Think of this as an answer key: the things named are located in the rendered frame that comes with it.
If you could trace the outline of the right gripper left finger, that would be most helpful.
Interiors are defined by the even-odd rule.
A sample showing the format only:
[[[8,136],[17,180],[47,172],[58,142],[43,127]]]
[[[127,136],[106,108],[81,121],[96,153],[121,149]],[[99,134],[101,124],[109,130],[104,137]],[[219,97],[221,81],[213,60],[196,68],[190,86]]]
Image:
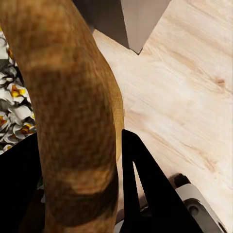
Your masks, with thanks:
[[[41,173],[37,132],[0,155],[0,233],[17,233]]]

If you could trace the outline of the popcorn bag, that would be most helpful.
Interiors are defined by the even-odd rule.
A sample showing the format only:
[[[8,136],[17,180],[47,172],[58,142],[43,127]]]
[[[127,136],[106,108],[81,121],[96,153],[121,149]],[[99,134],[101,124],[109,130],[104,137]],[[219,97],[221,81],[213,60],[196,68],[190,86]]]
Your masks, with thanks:
[[[92,32],[72,0],[0,0],[0,27],[30,97],[44,185],[17,233],[113,233],[123,99]]]

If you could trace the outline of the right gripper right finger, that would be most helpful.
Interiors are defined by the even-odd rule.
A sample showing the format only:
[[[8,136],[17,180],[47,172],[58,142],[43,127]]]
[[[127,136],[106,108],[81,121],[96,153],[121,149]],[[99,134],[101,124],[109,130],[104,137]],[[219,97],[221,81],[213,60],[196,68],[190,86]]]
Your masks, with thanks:
[[[122,130],[125,233],[203,233],[140,137]],[[143,216],[135,163],[152,216]]]

